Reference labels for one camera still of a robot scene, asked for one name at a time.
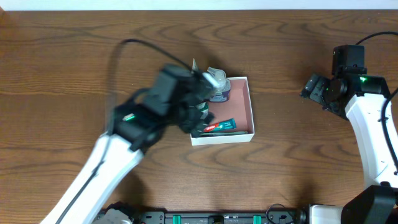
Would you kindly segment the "purple hand soap pump bottle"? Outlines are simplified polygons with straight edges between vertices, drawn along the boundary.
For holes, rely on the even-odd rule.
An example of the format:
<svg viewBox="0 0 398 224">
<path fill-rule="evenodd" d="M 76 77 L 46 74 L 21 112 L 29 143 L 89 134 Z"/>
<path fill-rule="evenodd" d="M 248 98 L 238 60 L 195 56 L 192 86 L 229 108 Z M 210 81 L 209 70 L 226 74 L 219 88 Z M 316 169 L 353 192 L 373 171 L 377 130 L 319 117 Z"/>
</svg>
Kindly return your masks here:
<svg viewBox="0 0 398 224">
<path fill-rule="evenodd" d="M 209 98 L 210 102 L 223 103 L 229 100 L 229 92 L 231 90 L 231 82 L 226 77 L 224 70 L 208 67 L 207 72 L 212 75 L 218 82 L 219 87 L 213 92 Z"/>
</svg>

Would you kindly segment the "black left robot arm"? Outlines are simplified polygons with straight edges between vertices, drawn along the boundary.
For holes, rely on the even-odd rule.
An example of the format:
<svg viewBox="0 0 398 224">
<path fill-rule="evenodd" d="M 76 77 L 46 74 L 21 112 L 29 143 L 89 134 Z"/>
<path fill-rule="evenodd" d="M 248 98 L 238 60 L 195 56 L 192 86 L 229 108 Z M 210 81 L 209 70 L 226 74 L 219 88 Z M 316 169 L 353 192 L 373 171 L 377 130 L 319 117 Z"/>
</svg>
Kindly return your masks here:
<svg viewBox="0 0 398 224">
<path fill-rule="evenodd" d="M 42 223 L 91 223 L 120 181 L 144 157 L 141 150 L 107 131 L 97 141 L 91 155 L 63 197 Z"/>
</svg>

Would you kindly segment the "green white soap packet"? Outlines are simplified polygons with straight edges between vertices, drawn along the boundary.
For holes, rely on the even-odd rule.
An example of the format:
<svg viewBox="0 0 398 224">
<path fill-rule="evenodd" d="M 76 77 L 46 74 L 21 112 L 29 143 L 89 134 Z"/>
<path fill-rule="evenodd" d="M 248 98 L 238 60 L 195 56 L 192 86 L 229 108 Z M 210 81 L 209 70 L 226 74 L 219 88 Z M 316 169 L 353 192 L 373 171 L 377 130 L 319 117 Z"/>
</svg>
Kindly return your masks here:
<svg viewBox="0 0 398 224">
<path fill-rule="evenodd" d="M 200 119 L 205 119 L 208 116 L 209 106 L 208 106 L 207 102 L 204 101 L 204 102 L 196 105 L 196 108 L 201 112 Z"/>
</svg>

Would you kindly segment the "Colgate toothpaste tube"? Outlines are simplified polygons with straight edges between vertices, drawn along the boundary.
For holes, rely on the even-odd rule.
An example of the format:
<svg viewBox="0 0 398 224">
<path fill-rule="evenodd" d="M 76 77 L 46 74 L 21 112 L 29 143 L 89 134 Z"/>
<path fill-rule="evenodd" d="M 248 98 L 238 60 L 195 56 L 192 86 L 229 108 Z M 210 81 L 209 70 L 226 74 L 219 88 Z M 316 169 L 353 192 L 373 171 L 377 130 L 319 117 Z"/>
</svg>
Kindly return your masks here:
<svg viewBox="0 0 398 224">
<path fill-rule="evenodd" d="M 226 121 L 220 121 L 219 123 L 211 124 L 204 129 L 205 133 L 214 133 L 220 131 L 227 131 L 236 129 L 236 122 L 234 118 L 228 119 Z"/>
</svg>

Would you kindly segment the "green white toothbrush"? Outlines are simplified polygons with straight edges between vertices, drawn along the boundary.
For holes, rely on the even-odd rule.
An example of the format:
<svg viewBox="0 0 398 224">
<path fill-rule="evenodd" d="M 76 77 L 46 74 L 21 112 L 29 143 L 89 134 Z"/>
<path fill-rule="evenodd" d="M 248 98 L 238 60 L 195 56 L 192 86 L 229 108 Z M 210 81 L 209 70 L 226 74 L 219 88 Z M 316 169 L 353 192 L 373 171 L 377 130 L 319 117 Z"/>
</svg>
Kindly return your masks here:
<svg viewBox="0 0 398 224">
<path fill-rule="evenodd" d="M 220 137 L 220 136 L 236 136 L 249 134 L 248 131 L 235 131 L 235 132 L 213 132 L 213 133 L 201 133 L 200 137 Z"/>
</svg>

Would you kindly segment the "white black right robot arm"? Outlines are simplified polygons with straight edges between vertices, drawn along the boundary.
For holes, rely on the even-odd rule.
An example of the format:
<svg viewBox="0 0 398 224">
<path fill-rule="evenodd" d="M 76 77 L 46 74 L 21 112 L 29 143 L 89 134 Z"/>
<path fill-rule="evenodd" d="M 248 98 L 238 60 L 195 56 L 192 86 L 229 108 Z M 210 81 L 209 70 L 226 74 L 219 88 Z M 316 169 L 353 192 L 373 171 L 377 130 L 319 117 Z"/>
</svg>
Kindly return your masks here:
<svg viewBox="0 0 398 224">
<path fill-rule="evenodd" d="M 300 95 L 350 122 L 364 175 L 358 196 L 342 207 L 310 206 L 307 223 L 397 223 L 397 132 L 385 79 L 313 74 Z"/>
</svg>

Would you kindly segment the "white Pantene tube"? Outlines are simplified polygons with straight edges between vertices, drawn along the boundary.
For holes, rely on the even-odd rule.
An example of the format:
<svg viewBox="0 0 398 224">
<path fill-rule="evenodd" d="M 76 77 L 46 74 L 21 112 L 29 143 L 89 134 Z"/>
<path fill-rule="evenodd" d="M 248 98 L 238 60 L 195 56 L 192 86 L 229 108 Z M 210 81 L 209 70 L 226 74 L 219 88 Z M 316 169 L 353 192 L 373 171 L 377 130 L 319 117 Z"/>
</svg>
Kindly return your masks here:
<svg viewBox="0 0 398 224">
<path fill-rule="evenodd" d="M 199 71 L 199 68 L 197 66 L 197 62 L 196 62 L 195 59 L 193 59 L 193 62 L 192 62 L 192 71 L 193 72 L 198 72 Z"/>
</svg>

